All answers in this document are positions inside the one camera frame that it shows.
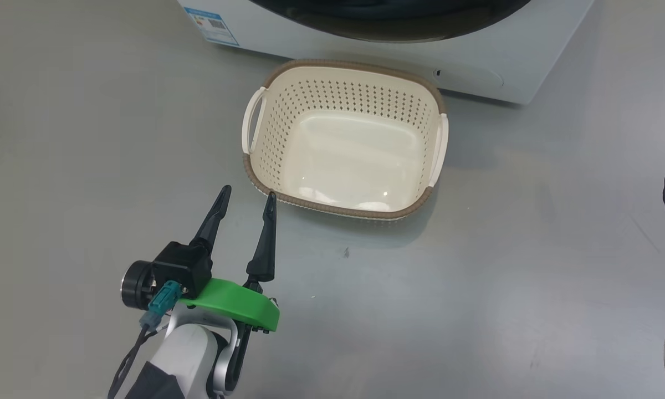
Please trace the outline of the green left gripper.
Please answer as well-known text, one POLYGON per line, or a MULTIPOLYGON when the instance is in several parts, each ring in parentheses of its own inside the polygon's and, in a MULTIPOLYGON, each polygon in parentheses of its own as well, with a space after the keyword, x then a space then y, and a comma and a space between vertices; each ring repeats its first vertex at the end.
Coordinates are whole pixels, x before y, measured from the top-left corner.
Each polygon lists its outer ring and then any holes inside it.
MULTIPOLYGON (((212 255, 219 223, 228 211, 232 186, 224 185, 190 245, 202 247, 212 255)), ((277 196, 269 192, 262 215, 263 227, 252 260, 247 264, 248 282, 270 282, 275 278, 277 237, 277 196)), ((254 328, 277 331, 280 310, 272 299, 262 293, 237 285, 229 280, 212 278, 194 299, 181 298, 180 303, 228 316, 254 328)))

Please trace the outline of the cream perforated laundry basket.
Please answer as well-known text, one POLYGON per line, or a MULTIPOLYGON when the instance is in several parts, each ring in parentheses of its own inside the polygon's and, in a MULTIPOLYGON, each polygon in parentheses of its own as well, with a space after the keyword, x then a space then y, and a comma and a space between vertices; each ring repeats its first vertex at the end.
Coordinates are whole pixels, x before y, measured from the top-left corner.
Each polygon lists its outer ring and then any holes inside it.
POLYGON ((244 169, 264 195, 355 219, 418 210, 441 176, 449 123, 428 80, 383 66, 293 60, 252 95, 244 169))

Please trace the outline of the white front-load washing machine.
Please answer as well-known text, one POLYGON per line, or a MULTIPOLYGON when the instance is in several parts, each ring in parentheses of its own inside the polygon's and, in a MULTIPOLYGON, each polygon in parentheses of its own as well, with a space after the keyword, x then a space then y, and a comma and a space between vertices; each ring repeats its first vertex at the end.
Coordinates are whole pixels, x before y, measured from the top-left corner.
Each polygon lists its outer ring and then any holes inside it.
POLYGON ((358 62, 423 76, 439 89, 528 104, 594 0, 531 0, 505 20, 459 38, 379 43, 297 24, 250 0, 178 0, 219 14, 239 48, 292 60, 358 62))

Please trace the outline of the black cylindrical left gripper motor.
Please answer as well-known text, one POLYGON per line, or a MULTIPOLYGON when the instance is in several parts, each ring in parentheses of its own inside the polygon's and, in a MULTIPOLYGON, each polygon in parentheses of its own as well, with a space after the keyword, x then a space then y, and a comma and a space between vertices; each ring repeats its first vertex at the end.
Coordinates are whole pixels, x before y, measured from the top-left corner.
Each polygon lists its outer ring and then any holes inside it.
POLYGON ((152 262, 135 261, 123 275, 120 295, 123 305, 147 310, 153 294, 152 262))

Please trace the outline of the blue white energy label sticker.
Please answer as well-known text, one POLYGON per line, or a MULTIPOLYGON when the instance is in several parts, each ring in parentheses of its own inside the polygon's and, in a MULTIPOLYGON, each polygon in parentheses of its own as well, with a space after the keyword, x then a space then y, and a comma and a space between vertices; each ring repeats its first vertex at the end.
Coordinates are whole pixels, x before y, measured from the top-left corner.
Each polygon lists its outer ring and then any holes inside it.
POLYGON ((239 43, 219 14, 183 7, 201 35, 211 43, 239 47, 239 43))

